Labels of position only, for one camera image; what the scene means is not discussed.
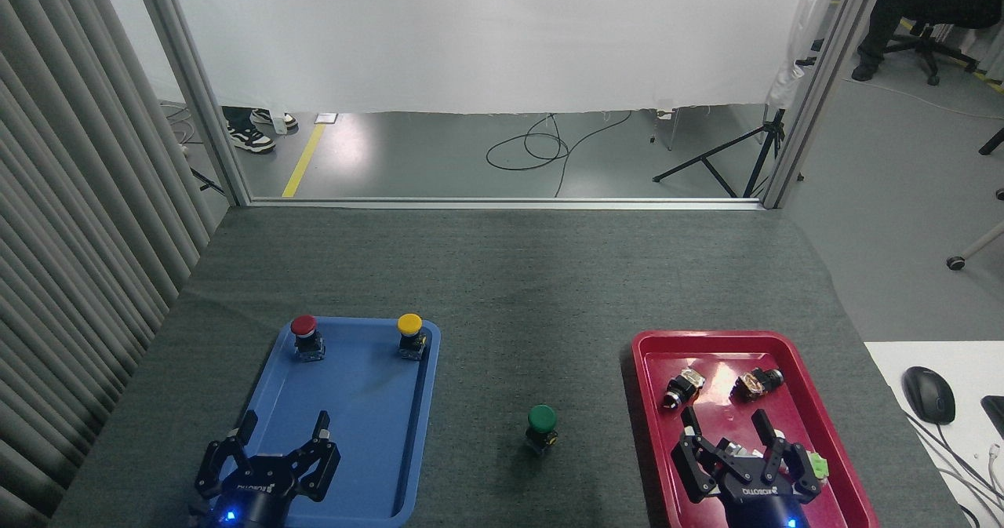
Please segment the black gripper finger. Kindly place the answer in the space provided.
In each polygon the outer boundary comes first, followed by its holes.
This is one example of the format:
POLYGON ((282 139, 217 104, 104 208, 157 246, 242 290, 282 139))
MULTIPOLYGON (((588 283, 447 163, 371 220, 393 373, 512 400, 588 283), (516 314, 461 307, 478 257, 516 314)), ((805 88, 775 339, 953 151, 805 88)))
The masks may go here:
POLYGON ((671 450, 671 459, 689 502, 698 504, 723 493, 725 480, 746 485, 748 473, 739 467, 733 452, 735 443, 728 438, 710 443, 703 435, 696 411, 691 406, 681 413, 682 434, 671 450))
POLYGON ((806 448, 801 443, 789 442, 784 435, 778 434, 769 421, 766 410, 754 411, 751 421, 765 447, 762 470, 754 478, 767 486, 775 486, 782 480, 780 467, 784 464, 788 471, 788 492, 794 496, 794 500, 800 504, 813 502, 820 493, 820 482, 806 448))
POLYGON ((331 439, 329 426, 329 413, 319 411, 308 442, 286 454, 295 496, 304 496, 315 502, 326 499, 341 459, 340 450, 331 439))
POLYGON ((230 459, 235 461, 237 471, 241 474, 253 473, 245 448, 257 422, 255 411, 247 410, 237 427, 223 441, 209 443, 195 481, 195 489, 201 498, 211 500, 220 495, 223 486, 220 474, 224 464, 230 459))

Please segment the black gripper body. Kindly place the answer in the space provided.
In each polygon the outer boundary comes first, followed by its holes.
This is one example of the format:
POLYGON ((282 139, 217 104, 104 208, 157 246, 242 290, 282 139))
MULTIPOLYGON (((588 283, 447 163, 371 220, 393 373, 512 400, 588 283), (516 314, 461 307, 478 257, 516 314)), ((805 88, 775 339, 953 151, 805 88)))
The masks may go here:
POLYGON ((219 482, 209 495, 207 527, 286 527, 301 485, 290 474, 244 475, 236 472, 219 482))
POLYGON ((808 527, 803 505, 810 502, 810 481, 775 474, 765 482, 752 473, 721 471, 718 499, 728 527, 808 527))

